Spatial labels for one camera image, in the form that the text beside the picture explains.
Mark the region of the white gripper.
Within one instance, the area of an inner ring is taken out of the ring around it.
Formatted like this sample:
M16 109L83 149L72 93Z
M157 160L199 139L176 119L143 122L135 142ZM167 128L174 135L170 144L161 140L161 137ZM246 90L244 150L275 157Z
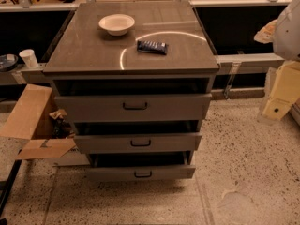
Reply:
M300 98L300 62L285 61L266 75L265 98L259 108L259 122L278 122Z

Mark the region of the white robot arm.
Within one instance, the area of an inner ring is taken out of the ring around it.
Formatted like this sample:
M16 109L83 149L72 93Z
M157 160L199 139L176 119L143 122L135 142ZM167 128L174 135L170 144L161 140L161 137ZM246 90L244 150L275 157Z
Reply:
M265 124L280 121L300 98L300 0L292 0L276 20L263 27L254 40L273 43L274 54L285 62L276 70L271 90L265 95L258 120Z

